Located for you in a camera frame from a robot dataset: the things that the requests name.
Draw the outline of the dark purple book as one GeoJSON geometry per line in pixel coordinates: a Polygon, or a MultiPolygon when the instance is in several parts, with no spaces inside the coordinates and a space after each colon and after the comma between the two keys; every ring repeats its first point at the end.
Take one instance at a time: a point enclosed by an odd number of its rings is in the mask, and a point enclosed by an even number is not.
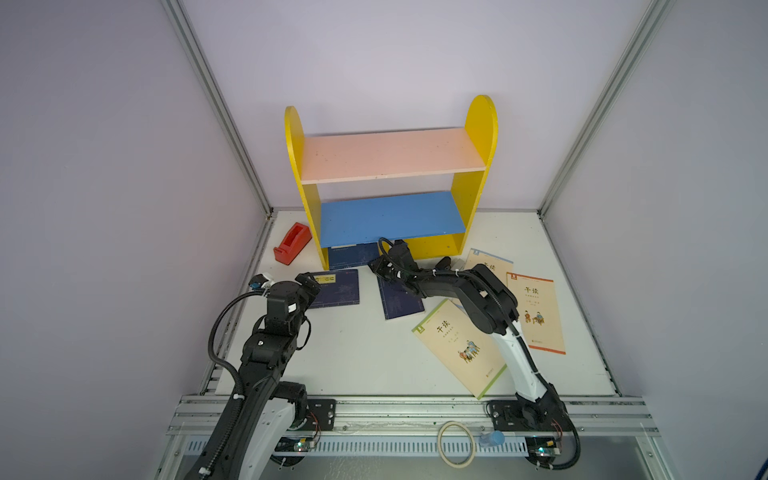
{"type": "Polygon", "coordinates": [[[378,279],[384,318],[392,320],[424,311],[423,301],[408,293],[398,284],[378,279]]]}
{"type": "Polygon", "coordinates": [[[320,285],[320,292],[310,306],[311,309],[360,303],[359,272],[356,269],[314,272],[312,277],[320,285]]]}

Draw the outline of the blue book yellow label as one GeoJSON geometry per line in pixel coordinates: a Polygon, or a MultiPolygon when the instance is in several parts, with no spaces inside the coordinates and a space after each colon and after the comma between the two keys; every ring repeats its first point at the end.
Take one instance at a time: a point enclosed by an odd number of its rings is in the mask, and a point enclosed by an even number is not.
{"type": "Polygon", "coordinates": [[[328,256],[330,270],[343,270],[366,266],[378,258],[380,253],[376,243],[365,243],[330,248],[328,256]]]}

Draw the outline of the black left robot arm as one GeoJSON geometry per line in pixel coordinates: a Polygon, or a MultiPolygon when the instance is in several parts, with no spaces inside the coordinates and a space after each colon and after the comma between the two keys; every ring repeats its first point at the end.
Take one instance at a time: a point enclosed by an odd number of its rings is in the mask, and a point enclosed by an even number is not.
{"type": "Polygon", "coordinates": [[[321,286],[309,273],[270,286],[261,274],[253,279],[258,287],[231,300],[211,328],[207,355],[230,374],[234,386],[205,448],[184,475],[186,479],[260,478],[281,438],[306,418],[306,387],[284,382],[282,377],[294,353],[302,348],[300,330],[308,322],[306,311],[321,286]],[[230,310],[257,296],[266,298],[266,313],[245,341],[236,367],[216,353],[214,340],[230,310]]]}

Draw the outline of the blue black stapler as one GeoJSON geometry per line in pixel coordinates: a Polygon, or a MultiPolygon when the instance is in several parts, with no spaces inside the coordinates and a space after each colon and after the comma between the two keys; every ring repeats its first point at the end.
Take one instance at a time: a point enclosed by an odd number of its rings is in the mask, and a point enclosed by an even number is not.
{"type": "Polygon", "coordinates": [[[433,269],[436,271],[450,270],[451,265],[452,265],[452,258],[449,256],[445,256],[437,262],[437,264],[433,267],[433,269]]]}

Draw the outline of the yellow shelf pink blue boards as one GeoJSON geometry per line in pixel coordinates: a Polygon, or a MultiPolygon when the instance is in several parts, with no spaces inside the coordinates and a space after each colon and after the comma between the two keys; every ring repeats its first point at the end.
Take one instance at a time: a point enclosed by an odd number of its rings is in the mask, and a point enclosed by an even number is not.
{"type": "Polygon", "coordinates": [[[334,249],[403,240],[417,259],[460,254],[482,198],[499,139],[493,100],[478,95],[463,126],[308,136],[298,110],[284,112],[286,150],[323,267],[334,249]],[[445,191],[324,201],[319,188],[373,180],[450,175],[445,191]]]}

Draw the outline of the beige book blue edge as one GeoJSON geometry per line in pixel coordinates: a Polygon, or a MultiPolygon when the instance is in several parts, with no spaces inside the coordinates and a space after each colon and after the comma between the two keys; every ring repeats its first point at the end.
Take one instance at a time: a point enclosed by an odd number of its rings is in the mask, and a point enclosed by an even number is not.
{"type": "Polygon", "coordinates": [[[504,285],[507,284],[507,274],[514,271],[512,261],[472,248],[467,256],[464,269],[469,270],[480,264],[485,265],[504,285]]]}

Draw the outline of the beige book green edge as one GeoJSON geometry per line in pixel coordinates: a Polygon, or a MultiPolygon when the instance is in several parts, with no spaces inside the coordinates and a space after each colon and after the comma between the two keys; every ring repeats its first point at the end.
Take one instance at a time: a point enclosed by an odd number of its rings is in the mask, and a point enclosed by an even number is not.
{"type": "Polygon", "coordinates": [[[476,399],[506,370],[494,340],[452,300],[443,300],[412,332],[476,399]]]}

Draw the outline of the beige book orange edge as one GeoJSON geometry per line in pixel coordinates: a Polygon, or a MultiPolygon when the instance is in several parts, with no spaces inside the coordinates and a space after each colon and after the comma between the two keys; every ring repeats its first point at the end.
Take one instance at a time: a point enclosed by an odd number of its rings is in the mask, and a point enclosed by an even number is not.
{"type": "Polygon", "coordinates": [[[507,288],[518,300],[523,336],[531,349],[566,354],[555,282],[506,273],[507,288]]]}

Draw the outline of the left green circuit board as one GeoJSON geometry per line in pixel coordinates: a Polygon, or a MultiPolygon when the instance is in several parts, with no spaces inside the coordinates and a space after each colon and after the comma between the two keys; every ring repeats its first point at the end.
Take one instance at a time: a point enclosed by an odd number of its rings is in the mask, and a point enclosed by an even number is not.
{"type": "Polygon", "coordinates": [[[295,438],[288,441],[286,447],[288,452],[308,453],[313,451],[318,445],[318,441],[310,438],[295,438]]]}

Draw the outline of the green circuit board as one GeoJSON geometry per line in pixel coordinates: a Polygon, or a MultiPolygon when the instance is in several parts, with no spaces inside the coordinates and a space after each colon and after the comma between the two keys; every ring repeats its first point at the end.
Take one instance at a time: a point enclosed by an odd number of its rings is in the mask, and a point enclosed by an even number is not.
{"type": "Polygon", "coordinates": [[[308,453],[313,451],[318,445],[318,441],[310,438],[295,438],[288,441],[286,447],[288,452],[308,453]]]}
{"type": "Polygon", "coordinates": [[[526,437],[528,457],[551,459],[561,454],[560,442],[554,437],[526,437]]]}

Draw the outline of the small blue cap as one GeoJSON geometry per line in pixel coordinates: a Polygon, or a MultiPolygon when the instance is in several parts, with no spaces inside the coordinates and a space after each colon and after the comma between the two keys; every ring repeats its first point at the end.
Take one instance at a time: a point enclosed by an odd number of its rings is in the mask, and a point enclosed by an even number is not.
{"type": "Polygon", "coordinates": [[[506,442],[506,438],[501,431],[491,431],[478,437],[477,443],[483,448],[492,448],[501,446],[506,442]]]}

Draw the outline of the right green circuit board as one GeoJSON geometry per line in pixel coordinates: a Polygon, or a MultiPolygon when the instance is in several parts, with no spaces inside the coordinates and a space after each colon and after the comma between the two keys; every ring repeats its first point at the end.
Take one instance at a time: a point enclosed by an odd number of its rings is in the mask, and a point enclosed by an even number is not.
{"type": "Polygon", "coordinates": [[[528,457],[551,459],[561,454],[560,442],[554,437],[526,437],[528,457]]]}

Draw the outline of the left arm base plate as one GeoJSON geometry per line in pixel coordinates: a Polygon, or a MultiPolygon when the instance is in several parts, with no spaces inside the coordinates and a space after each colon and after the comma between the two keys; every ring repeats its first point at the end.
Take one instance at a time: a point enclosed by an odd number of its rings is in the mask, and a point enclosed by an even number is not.
{"type": "Polygon", "coordinates": [[[303,419],[297,418],[290,431],[333,431],[336,419],[337,400],[326,397],[309,397],[304,408],[303,419]]]}

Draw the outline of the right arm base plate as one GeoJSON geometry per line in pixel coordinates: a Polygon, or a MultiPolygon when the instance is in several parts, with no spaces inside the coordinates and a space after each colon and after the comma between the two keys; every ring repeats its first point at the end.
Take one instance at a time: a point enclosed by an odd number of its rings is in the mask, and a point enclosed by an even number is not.
{"type": "Polygon", "coordinates": [[[570,432],[574,429],[562,403],[548,397],[539,402],[524,399],[490,400],[485,406],[495,430],[504,432],[570,432]]]}

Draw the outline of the aluminium front rail frame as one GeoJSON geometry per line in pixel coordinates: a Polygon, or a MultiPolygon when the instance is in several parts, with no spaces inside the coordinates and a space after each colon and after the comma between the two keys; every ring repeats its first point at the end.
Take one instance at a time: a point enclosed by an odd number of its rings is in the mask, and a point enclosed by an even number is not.
{"type": "Polygon", "coordinates": [[[554,437],[561,454],[544,459],[563,463],[572,455],[573,440],[588,452],[591,438],[627,439],[639,450],[639,461],[651,479],[674,479],[661,434],[645,402],[639,397],[570,396],[564,399],[575,429],[570,432],[504,432],[506,442],[483,448],[482,434],[494,431],[485,406],[490,400],[512,399],[488,396],[314,396],[337,400],[333,431],[290,431],[281,438],[274,457],[281,465],[306,465],[310,458],[380,457],[446,458],[459,462],[466,457],[528,457],[526,437],[554,437]],[[318,441],[308,453],[288,452],[288,441],[310,438],[318,441]]]}

